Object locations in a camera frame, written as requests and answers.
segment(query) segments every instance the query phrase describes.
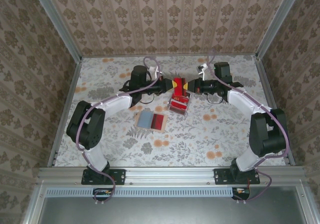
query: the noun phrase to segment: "floral tablecloth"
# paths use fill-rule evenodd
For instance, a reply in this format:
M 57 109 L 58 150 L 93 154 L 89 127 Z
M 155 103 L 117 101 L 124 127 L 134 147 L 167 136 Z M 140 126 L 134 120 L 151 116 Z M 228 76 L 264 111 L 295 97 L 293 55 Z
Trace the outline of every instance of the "floral tablecloth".
M 204 56 L 159 56 L 156 58 L 166 78 L 198 78 L 196 66 Z M 79 101 L 99 101 L 114 95 L 130 79 L 131 70 L 142 65 L 143 57 L 84 58 L 68 121 L 55 166 L 86 166 L 75 143 L 66 135 L 69 120 Z M 215 62 L 229 62 L 234 81 L 242 83 L 249 94 L 266 104 L 257 68 L 251 55 L 216 56 Z M 194 94 L 187 115 L 172 113 L 167 102 L 173 91 L 156 96 L 150 104 L 138 103 L 104 121 L 100 141 L 103 154 L 113 167 L 206 167 L 229 166 L 248 146 L 250 116 L 244 116 L 229 103 L 210 104 L 204 95 Z M 144 95 L 143 102 L 152 100 Z M 209 101 L 219 102 L 217 96 Z M 135 113 L 141 110 L 168 115 L 164 133 L 134 127 Z M 282 166 L 282 158 L 267 160 L 267 166 Z

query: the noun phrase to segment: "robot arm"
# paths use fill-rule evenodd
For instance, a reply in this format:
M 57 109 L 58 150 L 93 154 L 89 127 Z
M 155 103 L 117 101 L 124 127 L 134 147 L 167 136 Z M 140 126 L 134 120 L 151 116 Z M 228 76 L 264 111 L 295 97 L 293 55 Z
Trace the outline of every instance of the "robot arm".
M 245 92 L 243 85 L 233 82 L 230 74 L 230 67 L 227 62 L 214 64 L 215 75 L 229 86 Z M 201 77 L 189 81 L 184 85 L 184 89 L 196 94 L 217 93 L 226 102 L 234 105 L 242 111 L 246 117 L 250 117 L 249 148 L 233 161 L 234 176 L 236 173 L 243 173 L 254 169 L 262 163 L 266 156 L 273 155 L 286 148 L 286 141 L 275 122 L 252 100 L 243 93 L 233 90 L 217 80 L 203 80 Z M 264 106 L 280 122 L 287 132 L 286 117 L 281 109 L 271 109 Z
M 147 81 L 147 73 L 148 69 L 145 66 L 135 66 L 131 72 L 131 79 L 120 89 L 120 91 L 124 93 L 119 93 L 110 97 L 106 102 L 97 105 L 89 113 L 81 128 L 79 146 L 83 149 L 83 154 L 89 163 L 100 172 L 108 173 L 110 167 L 99 143 L 102 137 L 105 119 L 117 112 L 136 105 L 141 100 L 142 94 L 160 95 L 177 86 L 174 81 L 160 76 L 156 83 L 150 88 L 135 93 L 128 93 L 147 87 L 153 82 L 152 80 Z M 76 142 L 77 132 L 85 113 L 97 103 L 98 102 L 88 103 L 86 101 L 80 101 L 76 106 L 66 129 L 66 134 L 71 137 L 73 142 Z

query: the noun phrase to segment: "black mounting bracket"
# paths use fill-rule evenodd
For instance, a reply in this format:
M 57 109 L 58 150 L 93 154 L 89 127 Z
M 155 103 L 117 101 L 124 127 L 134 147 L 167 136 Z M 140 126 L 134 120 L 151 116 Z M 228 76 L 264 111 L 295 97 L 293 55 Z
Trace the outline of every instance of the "black mounting bracket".
M 116 185 L 124 185 L 126 181 L 126 170 L 125 169 L 107 169 L 103 170 L 114 180 Z M 112 181 L 105 175 L 99 174 L 87 167 L 82 173 L 81 179 L 82 185 L 112 185 Z
M 213 169 L 213 172 L 214 172 L 214 182 L 216 185 L 232 185 L 232 184 L 247 185 L 248 182 L 250 182 L 250 184 L 260 184 L 259 174 L 255 170 L 243 172 L 245 175 L 243 180 L 240 180 L 240 181 L 236 181 L 233 178 L 230 168 Z
M 230 168 L 213 169 L 214 182 L 216 185 L 240 184 L 260 184 L 259 174 L 253 169 L 249 171 L 240 171 L 236 159 L 231 162 Z

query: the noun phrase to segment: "beige wallpaper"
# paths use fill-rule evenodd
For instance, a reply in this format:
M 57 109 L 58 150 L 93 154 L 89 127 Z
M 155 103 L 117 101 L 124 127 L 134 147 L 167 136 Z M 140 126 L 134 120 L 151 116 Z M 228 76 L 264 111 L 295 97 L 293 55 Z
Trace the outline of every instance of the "beige wallpaper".
M 295 1 L 262 61 L 320 207 L 320 0 Z
M 83 56 L 254 53 L 282 0 L 52 0 Z
M 38 0 L 0 0 L 0 223 L 20 222 L 47 165 L 75 63 Z

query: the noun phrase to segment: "black cable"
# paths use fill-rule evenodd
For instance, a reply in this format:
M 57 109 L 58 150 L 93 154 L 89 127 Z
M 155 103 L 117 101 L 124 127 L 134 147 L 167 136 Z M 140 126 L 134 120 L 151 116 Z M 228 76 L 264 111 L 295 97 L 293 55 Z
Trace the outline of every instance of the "black cable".
M 224 98 L 221 97 L 221 101 L 220 101 L 219 103 L 213 103 L 213 102 L 210 102 L 210 101 L 209 101 L 208 96 L 209 96 L 209 95 L 206 95 L 206 100 L 207 100 L 208 103 L 210 103 L 210 104 L 216 104 L 216 105 L 217 105 L 217 104 L 221 104 L 221 103 L 224 101 Z
M 122 88 L 119 89 L 119 91 L 121 91 L 121 92 L 126 92 L 126 91 L 128 91 L 128 90 L 129 90 L 129 87 L 127 86 L 127 84 L 128 84 L 129 82 L 130 82 L 130 80 L 127 80 L 127 81 L 123 84 Z
M 149 101 L 149 102 L 139 101 L 139 102 L 142 103 L 142 104 L 150 104 L 150 103 L 152 103 L 154 101 L 154 99 L 155 99 L 155 94 L 154 93 L 152 93 L 152 94 L 153 94 L 153 99 L 151 101 Z

